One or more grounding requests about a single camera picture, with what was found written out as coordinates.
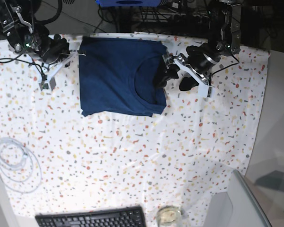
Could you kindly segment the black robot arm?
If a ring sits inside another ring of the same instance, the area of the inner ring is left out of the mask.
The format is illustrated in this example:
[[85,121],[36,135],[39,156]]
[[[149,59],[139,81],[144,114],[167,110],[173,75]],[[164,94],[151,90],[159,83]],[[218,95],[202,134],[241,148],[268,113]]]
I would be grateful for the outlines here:
[[178,79],[178,72],[185,71],[179,85],[181,91],[198,87],[198,94],[212,94],[212,67],[223,56],[234,58],[240,53],[240,19],[242,4],[237,0],[212,0],[206,7],[209,15],[209,37],[200,46],[186,48],[187,55],[166,53],[160,61],[153,85],[164,88],[171,79]]
[[46,20],[35,17],[40,6],[40,0],[0,0],[1,30],[16,54],[28,54],[45,64],[52,64],[70,54],[67,40],[59,34],[50,38],[46,28],[60,16],[63,1],[58,1],[55,15]]

